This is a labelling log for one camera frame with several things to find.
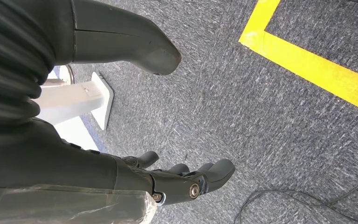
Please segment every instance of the metal bolt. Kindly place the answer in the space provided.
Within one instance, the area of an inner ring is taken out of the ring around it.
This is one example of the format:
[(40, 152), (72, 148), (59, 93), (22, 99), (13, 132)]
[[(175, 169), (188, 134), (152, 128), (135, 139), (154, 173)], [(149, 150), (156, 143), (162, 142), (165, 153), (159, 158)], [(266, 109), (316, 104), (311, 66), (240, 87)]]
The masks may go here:
[(154, 193), (153, 196), (152, 196), (152, 198), (153, 198), (153, 200), (154, 200), (155, 202), (160, 202), (161, 199), (163, 198), (163, 196), (162, 196), (161, 194), (159, 194), (159, 193)]
[(198, 195), (200, 195), (200, 187), (195, 183), (190, 187), (190, 197), (195, 199)]

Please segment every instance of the white base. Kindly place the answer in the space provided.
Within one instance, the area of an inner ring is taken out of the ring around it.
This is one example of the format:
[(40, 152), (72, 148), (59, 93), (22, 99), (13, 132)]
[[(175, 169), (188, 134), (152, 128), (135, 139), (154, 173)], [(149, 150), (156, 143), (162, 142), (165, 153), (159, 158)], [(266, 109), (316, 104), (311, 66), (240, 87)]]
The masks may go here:
[(103, 95), (102, 106), (99, 107), (98, 109), (91, 111), (91, 113), (94, 116), (100, 128), (102, 130), (105, 130), (106, 126), (108, 125), (108, 119), (110, 115), (110, 110), (112, 108), (114, 92), (111, 89), (111, 87), (106, 83), (105, 79), (101, 75), (98, 75), (95, 72), (93, 72), (92, 74), (91, 81), (95, 83), (95, 85)]

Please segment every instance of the clear plastic bag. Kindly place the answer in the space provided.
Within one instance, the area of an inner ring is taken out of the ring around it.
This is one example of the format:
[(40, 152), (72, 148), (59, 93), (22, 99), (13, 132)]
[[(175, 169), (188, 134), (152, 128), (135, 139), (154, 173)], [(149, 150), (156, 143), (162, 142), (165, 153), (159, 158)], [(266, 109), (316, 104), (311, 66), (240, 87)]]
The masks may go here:
[(156, 210), (145, 191), (53, 185), (0, 188), (0, 224), (149, 224)]

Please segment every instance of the yellow tape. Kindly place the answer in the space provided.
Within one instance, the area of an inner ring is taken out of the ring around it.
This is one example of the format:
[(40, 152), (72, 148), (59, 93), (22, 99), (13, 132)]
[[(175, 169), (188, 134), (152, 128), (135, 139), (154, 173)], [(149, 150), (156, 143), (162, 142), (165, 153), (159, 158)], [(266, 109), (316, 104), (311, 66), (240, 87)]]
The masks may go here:
[(254, 52), (358, 107), (358, 73), (265, 32), (280, 0), (259, 0), (240, 42)]

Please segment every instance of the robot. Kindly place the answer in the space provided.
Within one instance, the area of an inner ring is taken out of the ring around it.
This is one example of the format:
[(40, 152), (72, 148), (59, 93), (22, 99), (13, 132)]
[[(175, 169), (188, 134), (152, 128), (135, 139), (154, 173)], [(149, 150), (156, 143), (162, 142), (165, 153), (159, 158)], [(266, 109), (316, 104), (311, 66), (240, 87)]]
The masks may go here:
[[(40, 85), (55, 65), (114, 61), (168, 75), (179, 65), (181, 54), (150, 20), (103, 3), (0, 0), (0, 198), (2, 191), (13, 189), (11, 202), (19, 204), (14, 210), (0, 208), (0, 223), (28, 223), (26, 218), (4, 221), (21, 216), (18, 213), (25, 208), (19, 208), (27, 201), (39, 201), (40, 210), (48, 210), (50, 196), (38, 199), (41, 194), (33, 192), (16, 199), (15, 189), (35, 190), (43, 185), (49, 186), (46, 192), (50, 186), (143, 191), (158, 205), (169, 205), (193, 201), (230, 179), (235, 167), (229, 160), (208, 163), (193, 172), (185, 164), (148, 171), (158, 159), (154, 152), (119, 158), (82, 150), (62, 140), (51, 124), (35, 118), (40, 109), (31, 99), (40, 96)], [(69, 200), (63, 208), (79, 203), (80, 199)], [(123, 200), (120, 207), (139, 216), (128, 203)]]

